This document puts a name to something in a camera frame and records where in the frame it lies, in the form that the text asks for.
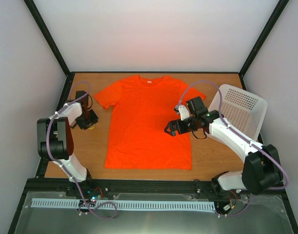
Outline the orange t-shirt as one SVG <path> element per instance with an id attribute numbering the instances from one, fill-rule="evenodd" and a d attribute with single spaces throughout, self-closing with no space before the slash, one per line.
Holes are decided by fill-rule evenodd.
<path id="1" fill-rule="evenodd" d="M 189 135 L 170 136 L 164 128 L 178 119 L 174 107 L 195 97 L 206 99 L 199 90 L 169 76 L 131 76 L 94 94 L 102 108 L 112 108 L 105 168 L 190 170 Z"/>

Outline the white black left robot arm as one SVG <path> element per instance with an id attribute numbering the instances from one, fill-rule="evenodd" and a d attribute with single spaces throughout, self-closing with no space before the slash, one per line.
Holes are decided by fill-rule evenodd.
<path id="1" fill-rule="evenodd" d="M 88 169 L 75 156 L 71 129 L 78 126 L 87 130 L 98 122 L 89 102 L 92 98 L 87 92 L 76 91 L 74 100 L 67 101 L 52 116 L 37 121 L 39 156 L 59 166 L 70 182 L 78 183 L 77 191 L 83 196 L 93 193 L 94 184 Z"/>

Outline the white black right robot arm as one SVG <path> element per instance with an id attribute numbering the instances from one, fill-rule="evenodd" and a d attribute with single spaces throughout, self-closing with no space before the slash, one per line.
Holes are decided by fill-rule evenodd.
<path id="1" fill-rule="evenodd" d="M 174 108 L 179 119 L 168 122 L 165 133 L 194 133 L 202 130 L 205 137 L 213 137 L 228 146 L 243 162 L 243 169 L 238 172 L 223 172 L 212 179 L 213 190 L 247 190 L 258 195 L 268 189 L 278 189 L 283 181 L 277 149 L 245 136 L 236 129 L 218 110 L 209 111 L 201 97 L 195 97 Z"/>

